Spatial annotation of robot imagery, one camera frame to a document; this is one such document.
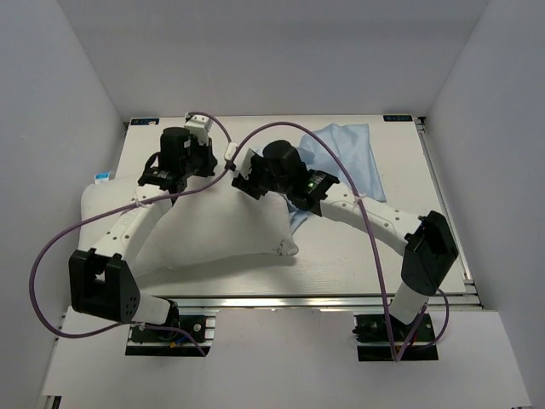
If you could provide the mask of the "light blue pillowcase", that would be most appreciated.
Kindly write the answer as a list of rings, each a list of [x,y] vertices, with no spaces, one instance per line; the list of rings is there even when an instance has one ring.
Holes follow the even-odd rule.
[[[323,141],[340,159],[360,193],[378,202],[387,201],[370,144],[368,124],[329,124],[314,134],[318,139],[305,134],[296,147],[307,168],[322,170],[348,184],[348,179],[335,160],[319,144]]]

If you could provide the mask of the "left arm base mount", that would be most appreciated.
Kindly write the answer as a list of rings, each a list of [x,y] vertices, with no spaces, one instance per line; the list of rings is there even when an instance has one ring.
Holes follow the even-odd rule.
[[[138,323],[129,329],[125,355],[134,357],[205,357],[215,335],[215,314],[178,308],[171,303],[164,325]]]

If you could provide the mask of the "white pillow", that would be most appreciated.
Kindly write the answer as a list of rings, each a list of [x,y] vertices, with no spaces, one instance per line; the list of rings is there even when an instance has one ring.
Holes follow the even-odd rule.
[[[225,176],[201,193],[178,198],[142,246],[134,276],[230,256],[294,256],[299,249],[285,199],[268,193],[255,200]]]

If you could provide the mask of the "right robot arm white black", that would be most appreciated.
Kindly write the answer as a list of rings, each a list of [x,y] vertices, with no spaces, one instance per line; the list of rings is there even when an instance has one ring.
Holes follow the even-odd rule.
[[[297,209],[357,228],[400,254],[401,283],[384,327],[397,340],[415,330],[416,316],[459,256],[442,214],[418,216],[355,195],[336,176],[308,168],[287,141],[271,142],[262,153],[247,149],[240,160],[227,162],[235,172],[232,185],[250,197],[283,194]]]

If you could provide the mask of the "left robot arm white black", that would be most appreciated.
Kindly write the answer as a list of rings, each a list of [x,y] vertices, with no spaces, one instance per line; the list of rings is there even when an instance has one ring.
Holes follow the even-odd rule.
[[[176,304],[141,292],[130,265],[177,194],[185,191],[188,178],[213,176],[216,165],[205,118],[163,130],[159,151],[146,161],[133,189],[131,209],[122,211],[95,244],[69,259],[75,311],[121,324],[144,323],[163,340],[178,334]]]

